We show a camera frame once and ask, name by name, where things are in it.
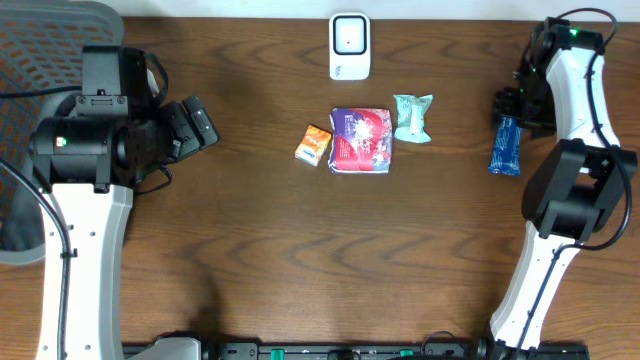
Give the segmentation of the blue Oreo cookie pack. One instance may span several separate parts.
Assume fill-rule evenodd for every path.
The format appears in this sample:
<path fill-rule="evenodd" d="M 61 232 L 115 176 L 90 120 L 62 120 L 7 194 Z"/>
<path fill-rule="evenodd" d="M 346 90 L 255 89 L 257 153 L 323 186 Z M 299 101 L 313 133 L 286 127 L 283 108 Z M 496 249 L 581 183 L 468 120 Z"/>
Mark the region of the blue Oreo cookie pack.
<path fill-rule="evenodd" d="M 488 171 L 493 174 L 520 175 L 520 144 L 523 129 L 514 118 L 503 116 L 496 132 Z"/>

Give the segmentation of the teal green snack packet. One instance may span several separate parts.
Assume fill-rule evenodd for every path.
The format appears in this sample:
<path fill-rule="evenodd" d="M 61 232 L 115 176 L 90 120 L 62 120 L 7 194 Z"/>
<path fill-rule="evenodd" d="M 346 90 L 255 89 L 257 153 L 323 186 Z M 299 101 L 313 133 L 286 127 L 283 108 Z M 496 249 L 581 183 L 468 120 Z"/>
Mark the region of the teal green snack packet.
<path fill-rule="evenodd" d="M 394 95 L 397 107 L 397 126 L 394 137 L 397 140 L 424 144 L 431 141 L 425 131 L 425 115 L 432 104 L 433 96 Z"/>

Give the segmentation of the small orange snack box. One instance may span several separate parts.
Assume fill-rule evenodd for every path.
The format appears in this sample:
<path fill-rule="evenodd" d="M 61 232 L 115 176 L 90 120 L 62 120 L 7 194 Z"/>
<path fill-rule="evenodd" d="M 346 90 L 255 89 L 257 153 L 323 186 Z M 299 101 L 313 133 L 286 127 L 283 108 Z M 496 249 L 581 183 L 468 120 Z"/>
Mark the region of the small orange snack box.
<path fill-rule="evenodd" d="M 332 134 L 330 132 L 309 125 L 294 152 L 294 157 L 311 166 L 317 167 L 331 138 Z"/>

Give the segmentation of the red purple snack bag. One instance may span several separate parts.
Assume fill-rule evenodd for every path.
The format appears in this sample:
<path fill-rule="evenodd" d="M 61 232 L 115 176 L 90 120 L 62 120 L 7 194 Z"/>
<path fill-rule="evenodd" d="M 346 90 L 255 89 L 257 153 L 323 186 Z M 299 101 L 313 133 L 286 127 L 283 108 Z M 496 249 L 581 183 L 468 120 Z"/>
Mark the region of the red purple snack bag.
<path fill-rule="evenodd" d="M 392 159 L 388 109 L 334 108 L 328 166 L 335 174 L 387 174 Z"/>

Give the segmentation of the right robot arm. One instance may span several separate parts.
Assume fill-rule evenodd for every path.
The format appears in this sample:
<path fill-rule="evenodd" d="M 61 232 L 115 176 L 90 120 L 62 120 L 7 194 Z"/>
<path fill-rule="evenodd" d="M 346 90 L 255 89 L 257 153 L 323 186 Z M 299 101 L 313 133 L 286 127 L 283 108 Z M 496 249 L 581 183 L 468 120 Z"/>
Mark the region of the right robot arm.
<path fill-rule="evenodd" d="M 618 202 L 632 202 L 637 155 L 621 148 L 602 85 L 608 44 L 599 32 L 549 18 L 532 32 L 514 77 L 495 98 L 499 124 L 491 172 L 515 171 L 523 130 L 555 135 L 556 144 L 524 191 L 523 252 L 507 293 L 493 313 L 490 352 L 531 358 L 557 288 L 590 237 L 608 222 Z"/>

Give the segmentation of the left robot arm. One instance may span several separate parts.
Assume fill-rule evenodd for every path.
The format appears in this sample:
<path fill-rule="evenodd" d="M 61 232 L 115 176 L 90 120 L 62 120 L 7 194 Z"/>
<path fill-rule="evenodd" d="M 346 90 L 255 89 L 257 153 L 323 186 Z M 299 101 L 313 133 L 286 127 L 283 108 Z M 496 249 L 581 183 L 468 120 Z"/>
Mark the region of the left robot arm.
<path fill-rule="evenodd" d="M 219 139 L 196 96 L 78 95 L 34 134 L 45 236 L 39 359 L 121 359 L 120 282 L 136 186 Z"/>

